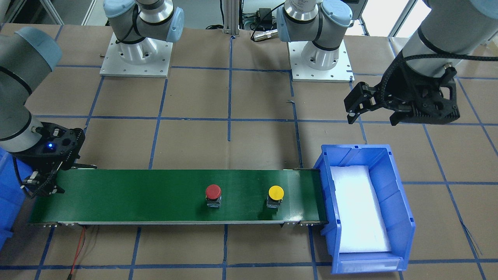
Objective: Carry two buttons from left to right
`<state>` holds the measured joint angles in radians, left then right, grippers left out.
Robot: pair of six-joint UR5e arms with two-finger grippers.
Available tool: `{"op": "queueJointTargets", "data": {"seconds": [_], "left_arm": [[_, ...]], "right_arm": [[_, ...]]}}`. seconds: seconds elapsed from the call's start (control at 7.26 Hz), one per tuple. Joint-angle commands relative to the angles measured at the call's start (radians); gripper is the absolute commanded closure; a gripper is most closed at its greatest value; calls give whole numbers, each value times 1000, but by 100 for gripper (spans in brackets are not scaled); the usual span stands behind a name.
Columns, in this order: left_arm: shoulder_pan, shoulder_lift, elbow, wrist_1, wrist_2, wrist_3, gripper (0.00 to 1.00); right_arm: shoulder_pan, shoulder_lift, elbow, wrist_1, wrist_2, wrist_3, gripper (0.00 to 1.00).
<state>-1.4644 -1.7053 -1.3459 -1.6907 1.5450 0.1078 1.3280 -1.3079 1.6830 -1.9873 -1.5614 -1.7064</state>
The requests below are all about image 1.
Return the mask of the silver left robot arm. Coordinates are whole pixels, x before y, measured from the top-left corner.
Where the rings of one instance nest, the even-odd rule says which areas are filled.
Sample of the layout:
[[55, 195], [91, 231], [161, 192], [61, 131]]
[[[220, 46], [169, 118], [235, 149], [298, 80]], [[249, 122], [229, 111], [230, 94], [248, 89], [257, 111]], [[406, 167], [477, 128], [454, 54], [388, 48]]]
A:
[[[462, 60], [497, 61], [472, 56], [497, 31], [496, 0], [427, 0], [430, 12], [374, 87], [359, 82], [344, 99], [347, 121], [353, 124], [366, 112], [391, 110], [398, 123], [448, 124], [460, 117], [456, 66]], [[276, 9], [283, 42], [305, 41], [305, 62], [329, 70], [353, 12], [341, 0], [287, 0]]]

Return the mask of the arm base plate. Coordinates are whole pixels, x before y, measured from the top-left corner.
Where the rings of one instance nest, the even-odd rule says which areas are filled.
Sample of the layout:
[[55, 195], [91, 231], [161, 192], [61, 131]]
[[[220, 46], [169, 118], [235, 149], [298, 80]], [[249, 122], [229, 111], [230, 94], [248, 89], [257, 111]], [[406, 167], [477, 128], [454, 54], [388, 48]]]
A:
[[117, 43], [113, 34], [100, 74], [109, 77], [167, 78], [173, 43], [146, 38], [137, 44]]
[[318, 49], [311, 41], [289, 42], [292, 79], [300, 82], [349, 83], [355, 80], [344, 41], [338, 49]]

